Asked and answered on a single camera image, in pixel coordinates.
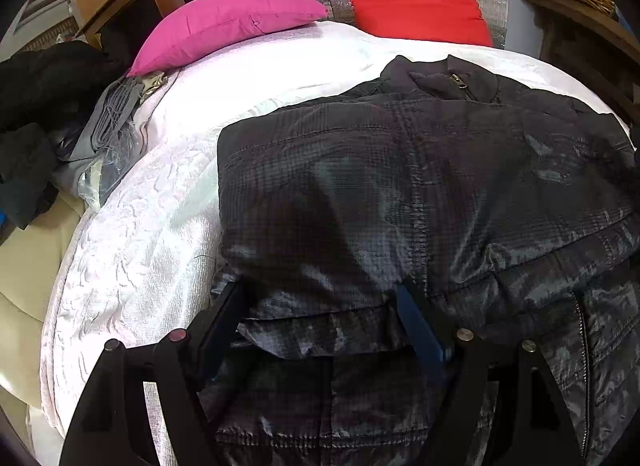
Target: metal screw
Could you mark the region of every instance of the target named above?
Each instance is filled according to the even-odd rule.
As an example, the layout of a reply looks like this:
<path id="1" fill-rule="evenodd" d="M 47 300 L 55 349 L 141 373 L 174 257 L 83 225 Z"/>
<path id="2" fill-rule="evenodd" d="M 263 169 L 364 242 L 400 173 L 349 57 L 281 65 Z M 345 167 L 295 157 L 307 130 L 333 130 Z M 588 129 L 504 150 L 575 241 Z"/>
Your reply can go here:
<path id="1" fill-rule="evenodd" d="M 120 341 L 116 340 L 116 338 L 111 338 L 107 340 L 107 343 L 104 344 L 104 350 L 106 351 L 114 351 L 120 346 Z"/>
<path id="2" fill-rule="evenodd" d="M 174 329 L 169 332 L 169 339 L 171 341 L 182 341 L 187 337 L 187 331 L 185 329 Z"/>
<path id="3" fill-rule="evenodd" d="M 456 331 L 456 338 L 460 341 L 471 341 L 474 338 L 474 334 L 469 329 L 458 329 Z"/>
<path id="4" fill-rule="evenodd" d="M 531 340 L 524 340 L 521 345 L 527 352 L 535 352 L 537 348 L 535 342 Z"/>

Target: jacket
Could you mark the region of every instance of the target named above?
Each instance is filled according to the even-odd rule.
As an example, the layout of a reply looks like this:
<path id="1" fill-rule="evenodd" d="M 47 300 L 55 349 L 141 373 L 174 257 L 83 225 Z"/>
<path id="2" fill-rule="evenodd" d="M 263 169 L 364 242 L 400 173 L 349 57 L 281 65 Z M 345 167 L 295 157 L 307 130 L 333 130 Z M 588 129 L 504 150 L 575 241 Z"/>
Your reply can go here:
<path id="1" fill-rule="evenodd" d="M 219 271 L 250 316 L 201 393 L 230 465 L 410 464 L 442 395 L 391 291 L 535 340 L 600 464 L 640 404 L 640 217 L 613 115 L 449 57 L 223 129 Z M 480 464 L 495 392 L 469 464 Z"/>

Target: white bedspread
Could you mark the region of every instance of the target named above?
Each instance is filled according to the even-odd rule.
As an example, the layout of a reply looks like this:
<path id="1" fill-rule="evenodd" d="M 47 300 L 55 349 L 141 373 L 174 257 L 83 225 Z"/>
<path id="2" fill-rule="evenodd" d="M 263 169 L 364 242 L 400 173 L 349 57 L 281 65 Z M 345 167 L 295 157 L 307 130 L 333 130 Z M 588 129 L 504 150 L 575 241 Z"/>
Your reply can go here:
<path id="1" fill-rule="evenodd" d="M 414 61 L 453 54 L 610 112 L 574 78 L 521 54 L 375 38 L 334 22 L 254 38 L 182 69 L 153 112 L 149 152 L 104 207 L 79 225 L 56 282 L 40 377 L 43 409 L 61 433 L 105 341 L 153 343 L 187 326 L 205 305 L 220 236 L 220 130 L 372 80 L 397 54 Z M 150 389 L 148 410 L 161 464 L 170 464 L 171 447 Z"/>

